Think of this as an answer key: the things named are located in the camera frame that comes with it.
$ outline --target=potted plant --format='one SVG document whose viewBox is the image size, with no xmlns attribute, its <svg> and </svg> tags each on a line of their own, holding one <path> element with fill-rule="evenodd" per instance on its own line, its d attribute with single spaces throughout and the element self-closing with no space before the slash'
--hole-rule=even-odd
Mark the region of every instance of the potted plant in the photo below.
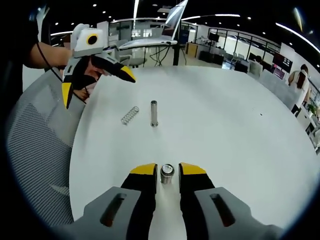
<svg viewBox="0 0 320 240">
<path fill-rule="evenodd" d="M 313 114 L 316 115 L 316 107 L 312 104 L 308 104 L 309 116 L 311 117 Z"/>
</svg>

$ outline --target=coil spring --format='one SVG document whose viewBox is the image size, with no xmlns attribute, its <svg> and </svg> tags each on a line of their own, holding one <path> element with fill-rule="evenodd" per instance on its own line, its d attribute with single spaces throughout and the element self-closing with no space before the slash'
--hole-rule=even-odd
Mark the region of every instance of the coil spring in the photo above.
<svg viewBox="0 0 320 240">
<path fill-rule="evenodd" d="M 131 108 L 131 110 L 123 118 L 121 118 L 122 124 L 127 125 L 138 112 L 139 108 L 137 106 Z"/>
<path fill-rule="evenodd" d="M 169 184 L 171 183 L 171 179 L 173 177 L 175 173 L 175 169 L 174 167 L 171 165 L 171 164 L 165 164 L 161 167 L 161 170 L 160 170 L 160 178 L 161 178 L 161 183 L 162 184 Z"/>
</svg>

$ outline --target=white round table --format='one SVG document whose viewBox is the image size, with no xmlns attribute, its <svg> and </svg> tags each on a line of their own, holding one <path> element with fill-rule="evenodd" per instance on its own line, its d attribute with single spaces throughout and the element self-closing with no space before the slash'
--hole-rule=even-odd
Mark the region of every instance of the white round table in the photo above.
<svg viewBox="0 0 320 240">
<path fill-rule="evenodd" d="M 284 104 L 242 72 L 199 66 L 133 69 L 136 83 L 102 77 L 75 135 L 69 174 L 74 220 L 136 166 L 172 164 L 171 185 L 158 174 L 152 239 L 186 239 L 178 164 L 206 170 L 263 224 L 288 227 L 317 185 L 319 160 Z M 151 127 L 150 102 L 158 102 Z M 128 125 L 121 118 L 140 111 Z"/>
</svg>

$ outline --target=black ceiling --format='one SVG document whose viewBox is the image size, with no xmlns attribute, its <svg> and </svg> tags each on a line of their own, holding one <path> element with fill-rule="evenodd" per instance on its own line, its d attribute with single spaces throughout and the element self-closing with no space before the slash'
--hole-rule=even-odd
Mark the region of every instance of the black ceiling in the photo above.
<svg viewBox="0 0 320 240">
<path fill-rule="evenodd" d="M 173 7 L 179 2 L 179 0 L 140 0 L 137 18 L 166 18 L 167 14 L 159 13 L 158 9 L 163 6 Z M 293 29 L 320 48 L 320 18 L 319 14 L 315 13 L 314 3 L 310 0 L 189 0 L 182 18 L 204 16 L 190 19 L 188 22 L 210 27 L 238 29 L 279 44 L 292 43 L 295 51 L 317 68 L 317 65 L 320 65 L 320 54 L 299 37 L 275 24 L 281 23 Z M 51 5 L 47 18 L 51 23 L 51 33 L 58 33 L 71 31 L 78 23 L 94 25 L 106 20 L 133 18 L 134 5 L 135 0 L 56 0 Z M 299 9 L 303 18 L 302 31 L 294 16 L 295 7 Z M 241 17 L 218 17 L 214 14 L 239 14 Z"/>
</svg>

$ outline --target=metal cylinder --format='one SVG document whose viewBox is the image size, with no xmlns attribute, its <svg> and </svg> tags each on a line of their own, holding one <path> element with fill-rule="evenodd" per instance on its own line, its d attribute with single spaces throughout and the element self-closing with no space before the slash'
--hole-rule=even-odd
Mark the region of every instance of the metal cylinder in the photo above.
<svg viewBox="0 0 320 240">
<path fill-rule="evenodd" d="M 157 101 L 151 101 L 151 126 L 156 127 L 158 126 L 158 113 L 157 113 Z"/>
<path fill-rule="evenodd" d="M 160 170 L 161 183 L 162 184 L 171 183 L 171 179 L 174 173 L 175 173 L 175 169 L 171 164 L 163 165 Z"/>
</svg>

